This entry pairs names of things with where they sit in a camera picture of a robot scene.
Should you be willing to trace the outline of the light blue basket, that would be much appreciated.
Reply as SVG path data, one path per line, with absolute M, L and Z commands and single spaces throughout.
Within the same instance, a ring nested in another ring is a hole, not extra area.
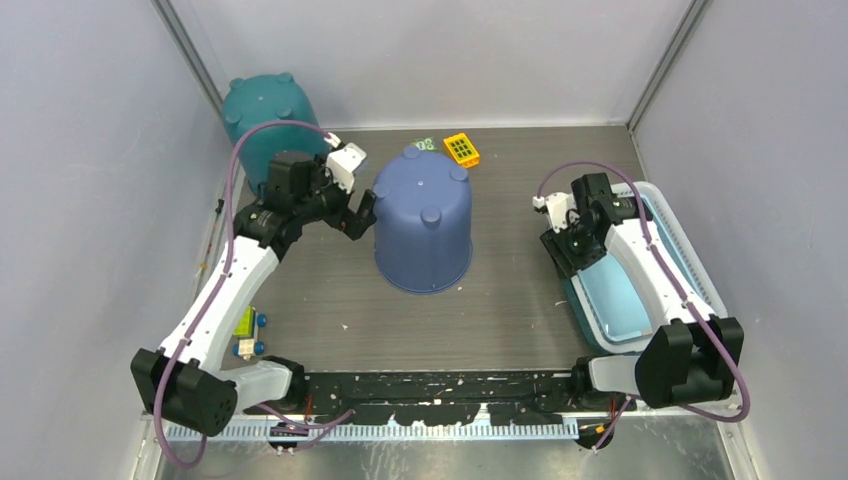
M 672 260 L 685 275 L 687 281 L 696 286 L 696 277 L 691 263 L 678 246 L 675 235 L 668 228 L 667 216 L 659 213 L 657 204 L 647 196 L 643 202 L 653 215 L 659 238 Z M 649 338 L 653 328 L 635 288 L 624 268 L 612 255 L 578 273 L 587 300 L 592 309 L 595 325 L 602 337 L 613 344 L 622 344 L 643 337 Z

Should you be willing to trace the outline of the blue plastic bucket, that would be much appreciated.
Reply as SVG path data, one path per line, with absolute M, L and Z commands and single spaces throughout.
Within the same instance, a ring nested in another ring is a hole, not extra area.
M 456 284 L 473 256 L 472 186 L 449 157 L 408 145 L 377 174 L 374 258 L 396 288 L 435 294 Z

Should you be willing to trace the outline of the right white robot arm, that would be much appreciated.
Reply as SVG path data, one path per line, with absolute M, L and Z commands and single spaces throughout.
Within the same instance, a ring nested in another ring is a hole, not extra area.
M 601 354 L 579 358 L 571 397 L 596 410 L 611 393 L 654 409 L 749 394 L 739 370 L 744 330 L 701 294 L 693 267 L 675 260 L 663 226 L 671 215 L 646 182 L 575 179 L 568 193 L 536 192 L 548 227 L 540 240 L 577 301 Z

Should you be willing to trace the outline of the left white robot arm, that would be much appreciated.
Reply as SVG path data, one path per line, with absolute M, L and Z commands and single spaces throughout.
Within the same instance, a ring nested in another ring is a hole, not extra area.
M 365 159 L 353 143 L 327 155 L 284 151 L 273 158 L 259 198 L 236 214 L 234 236 L 184 319 L 158 349 L 141 349 L 131 361 L 149 413 L 213 437 L 234 414 L 256 405 L 270 402 L 284 414 L 305 405 L 308 382 L 301 364 L 267 355 L 225 371 L 222 360 L 258 288 L 304 226 L 324 222 L 357 240 L 375 223 L 371 190 L 357 210 L 349 207 Z

